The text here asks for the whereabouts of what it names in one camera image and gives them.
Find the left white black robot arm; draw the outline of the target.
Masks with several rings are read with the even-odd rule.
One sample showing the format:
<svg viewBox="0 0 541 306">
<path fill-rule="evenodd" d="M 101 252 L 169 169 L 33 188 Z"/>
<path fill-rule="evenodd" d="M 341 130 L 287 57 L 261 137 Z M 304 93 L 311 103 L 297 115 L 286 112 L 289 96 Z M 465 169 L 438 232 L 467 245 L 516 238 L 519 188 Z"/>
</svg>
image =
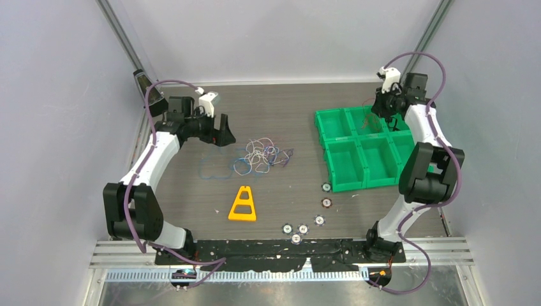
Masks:
<svg viewBox="0 0 541 306">
<path fill-rule="evenodd" d="M 103 190 L 105 218 L 110 236 L 168 247 L 181 264 L 190 263 L 196 254 L 190 230 L 166 222 L 154 193 L 169 162 L 189 138 L 224 147 L 236 142 L 228 125 L 228 116 L 220 117 L 215 128 L 216 92 L 198 99 L 181 97 L 180 112 L 163 113 L 154 125 L 142 155 L 117 183 Z"/>
</svg>

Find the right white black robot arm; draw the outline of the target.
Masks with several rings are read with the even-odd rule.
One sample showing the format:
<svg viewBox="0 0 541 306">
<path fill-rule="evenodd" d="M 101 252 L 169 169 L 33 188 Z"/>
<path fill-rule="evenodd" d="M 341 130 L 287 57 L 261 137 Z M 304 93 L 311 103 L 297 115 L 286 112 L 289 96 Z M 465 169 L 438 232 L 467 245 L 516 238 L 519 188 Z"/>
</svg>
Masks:
<svg viewBox="0 0 541 306">
<path fill-rule="evenodd" d="M 381 68 L 377 75 L 383 83 L 376 90 L 373 113 L 386 121 L 400 115 L 415 146 L 399 177 L 397 201 L 367 232 L 364 253 L 375 262 L 396 256 L 412 224 L 426 210 L 451 199 L 464 161 L 464 152 L 443 135 L 434 101 L 426 97 L 427 75 L 402 75 L 395 68 Z"/>
</svg>

